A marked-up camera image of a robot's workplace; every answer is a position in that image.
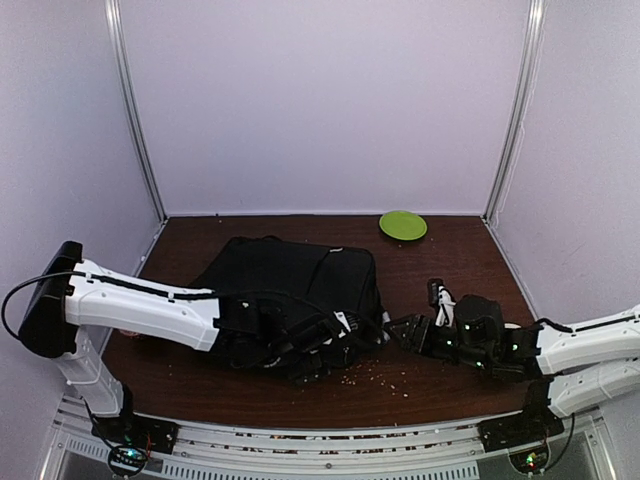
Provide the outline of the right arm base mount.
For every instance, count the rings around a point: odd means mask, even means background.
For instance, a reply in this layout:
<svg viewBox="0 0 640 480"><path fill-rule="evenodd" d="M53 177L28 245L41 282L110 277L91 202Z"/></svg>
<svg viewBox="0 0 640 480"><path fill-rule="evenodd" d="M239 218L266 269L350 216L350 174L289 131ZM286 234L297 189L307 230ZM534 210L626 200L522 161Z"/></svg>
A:
<svg viewBox="0 0 640 480"><path fill-rule="evenodd" d="M553 464L549 440L564 432L563 420L550 410L549 381L532 382L521 411L478 423L486 453L507 449L512 467L524 475L541 475Z"/></svg>

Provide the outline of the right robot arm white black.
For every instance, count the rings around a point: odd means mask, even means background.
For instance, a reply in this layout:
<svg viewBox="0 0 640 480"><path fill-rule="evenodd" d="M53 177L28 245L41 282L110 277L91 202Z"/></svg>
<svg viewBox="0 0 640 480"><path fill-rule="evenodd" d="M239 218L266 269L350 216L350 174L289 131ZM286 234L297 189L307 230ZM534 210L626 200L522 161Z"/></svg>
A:
<svg viewBox="0 0 640 480"><path fill-rule="evenodd" d="M504 321L495 300L440 298L437 315L408 315L385 324L405 351L468 365L489 377L539 388L513 419L519 440L535 440L551 424L639 387L639 308L563 325L541 318L529 326Z"/></svg>

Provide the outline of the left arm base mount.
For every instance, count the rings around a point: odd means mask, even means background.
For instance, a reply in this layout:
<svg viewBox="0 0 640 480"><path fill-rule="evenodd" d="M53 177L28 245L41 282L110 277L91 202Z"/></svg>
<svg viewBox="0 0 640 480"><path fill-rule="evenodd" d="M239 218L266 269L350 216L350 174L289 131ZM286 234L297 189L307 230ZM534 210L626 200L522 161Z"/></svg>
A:
<svg viewBox="0 0 640 480"><path fill-rule="evenodd" d="M106 463L117 478L140 474L152 453L172 454L179 426L169 420L138 415L133 411L133 393L124 386L123 408L115 417L98 417L85 402L91 433L108 449Z"/></svg>

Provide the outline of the black student backpack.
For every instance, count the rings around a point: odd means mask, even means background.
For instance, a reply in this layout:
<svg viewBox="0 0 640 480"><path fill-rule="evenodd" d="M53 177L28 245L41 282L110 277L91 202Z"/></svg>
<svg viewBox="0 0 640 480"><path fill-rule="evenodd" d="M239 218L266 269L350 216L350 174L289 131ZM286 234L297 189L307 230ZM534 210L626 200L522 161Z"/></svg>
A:
<svg viewBox="0 0 640 480"><path fill-rule="evenodd" d="M366 249L234 237L191 282L218 294L211 349L234 368L283 368L321 344L350 347L350 365L386 344L385 308ZM334 311L357 314L361 333L335 339Z"/></svg>

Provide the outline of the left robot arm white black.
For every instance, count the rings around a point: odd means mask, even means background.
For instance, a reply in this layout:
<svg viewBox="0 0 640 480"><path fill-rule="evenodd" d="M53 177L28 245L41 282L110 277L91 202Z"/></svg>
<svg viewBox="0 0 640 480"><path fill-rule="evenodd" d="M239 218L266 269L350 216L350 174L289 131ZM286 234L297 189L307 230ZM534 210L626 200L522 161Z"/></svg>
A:
<svg viewBox="0 0 640 480"><path fill-rule="evenodd" d="M180 288L108 270L68 241L29 281L33 294L17 337L55 360L89 411L133 444L143 421L95 350L90 327L165 339L241 368L293 366L306 379L355 331L343 290L325 273L334 256L322 246L234 239L192 286Z"/></svg>

